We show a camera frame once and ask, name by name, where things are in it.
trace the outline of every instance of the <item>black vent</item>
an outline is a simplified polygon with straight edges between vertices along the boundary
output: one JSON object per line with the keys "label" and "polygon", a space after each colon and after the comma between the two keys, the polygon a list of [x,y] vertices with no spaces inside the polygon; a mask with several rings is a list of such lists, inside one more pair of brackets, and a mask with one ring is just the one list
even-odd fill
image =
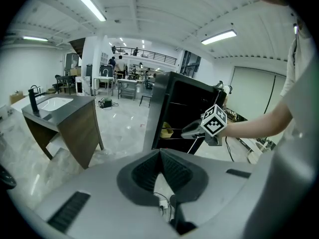
{"label": "black vent", "polygon": [[229,174],[234,175],[234,176],[242,177],[242,178],[245,178],[245,179],[248,179],[250,177],[250,175],[251,175],[251,173],[244,172],[244,171],[239,171],[239,170],[236,170],[236,169],[228,169],[226,171],[226,173],[229,173]]}
{"label": "black vent", "polygon": [[164,166],[163,175],[167,183],[174,192],[180,190],[191,180],[192,171],[168,155],[161,155],[161,158]]}
{"label": "black vent", "polygon": [[154,155],[138,165],[132,172],[132,178],[135,183],[150,192],[154,190],[154,185],[159,174],[158,158],[158,155]]}
{"label": "black vent", "polygon": [[195,201],[205,190],[208,176],[201,167],[178,157],[174,152],[155,149],[123,167],[117,176],[122,194],[137,205],[158,206],[159,200],[153,191],[156,179],[162,173],[177,202]]}
{"label": "black vent", "polygon": [[66,232],[89,198],[89,194],[82,192],[74,193],[53,217],[49,219],[48,224],[63,233]]}

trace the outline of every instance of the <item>chair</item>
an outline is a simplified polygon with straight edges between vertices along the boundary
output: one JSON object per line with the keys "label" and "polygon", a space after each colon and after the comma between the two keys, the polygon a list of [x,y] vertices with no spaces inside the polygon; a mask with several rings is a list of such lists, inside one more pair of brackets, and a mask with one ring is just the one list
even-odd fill
{"label": "chair", "polygon": [[152,100],[152,95],[142,95],[141,101],[140,101],[140,106],[141,106],[141,103],[142,103],[142,101],[143,101],[143,98],[150,98],[150,102],[149,102],[149,108],[150,108],[151,100]]}

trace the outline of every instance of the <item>ceiling light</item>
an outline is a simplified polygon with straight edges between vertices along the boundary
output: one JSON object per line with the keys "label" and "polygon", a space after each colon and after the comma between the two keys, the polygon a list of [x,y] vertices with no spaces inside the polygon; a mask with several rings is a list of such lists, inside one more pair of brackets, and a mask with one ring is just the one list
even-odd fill
{"label": "ceiling light", "polygon": [[209,43],[217,42],[217,41],[220,41],[220,40],[223,40],[223,39],[227,39],[227,38],[230,38],[230,37],[234,37],[236,35],[237,34],[236,34],[236,32],[234,30],[230,30],[230,31],[227,31],[227,32],[215,35],[215,36],[212,36],[212,37],[210,37],[208,39],[202,40],[201,43],[204,44],[204,45],[207,45]]}
{"label": "ceiling light", "polygon": [[48,41],[48,39],[31,37],[31,36],[24,36],[23,38],[26,39],[26,40],[35,40],[35,41],[42,41],[42,42],[47,42]]}
{"label": "ceiling light", "polygon": [[297,24],[295,23],[295,24],[294,24],[294,33],[297,34],[297,31],[298,31],[298,26],[297,26]]}
{"label": "ceiling light", "polygon": [[100,21],[106,20],[104,16],[100,13],[100,11],[96,8],[96,6],[92,3],[91,0],[81,0],[81,1],[91,10],[91,12],[94,13],[95,16],[97,16],[97,18]]}

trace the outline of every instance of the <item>white tile floor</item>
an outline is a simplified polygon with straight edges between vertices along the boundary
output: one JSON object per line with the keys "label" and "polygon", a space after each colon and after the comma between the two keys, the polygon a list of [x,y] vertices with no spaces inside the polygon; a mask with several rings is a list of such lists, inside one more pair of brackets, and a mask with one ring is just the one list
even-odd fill
{"label": "white tile floor", "polygon": [[[108,160],[133,155],[142,151],[146,124],[149,114],[149,102],[140,103],[137,99],[117,99],[114,91],[113,101],[119,106],[111,110],[96,107],[99,128],[105,149],[97,147],[90,167],[107,162]],[[10,193],[24,201],[34,209],[42,199],[52,190],[67,180],[81,173],[83,169],[75,161],[69,151],[60,149],[55,157],[49,161],[41,151],[32,135],[23,130],[25,123],[21,114],[13,113],[8,119],[0,123],[0,163],[13,175],[17,186]],[[247,162],[247,150],[235,139],[229,138],[228,143],[236,162]],[[210,147],[205,142],[195,155],[230,161],[230,156],[223,146]],[[168,199],[172,191],[159,175],[155,185],[155,192],[162,193]]]}

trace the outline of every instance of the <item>stool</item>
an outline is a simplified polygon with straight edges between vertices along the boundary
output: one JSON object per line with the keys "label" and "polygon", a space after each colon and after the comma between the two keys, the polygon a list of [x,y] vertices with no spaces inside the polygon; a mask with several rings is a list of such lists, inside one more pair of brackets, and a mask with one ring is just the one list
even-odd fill
{"label": "stool", "polygon": [[140,106],[141,106],[141,103],[142,103],[144,97],[145,98],[150,98],[150,103],[149,103],[149,108],[150,108],[152,96],[143,95],[142,98],[141,98],[141,101],[140,101]]}

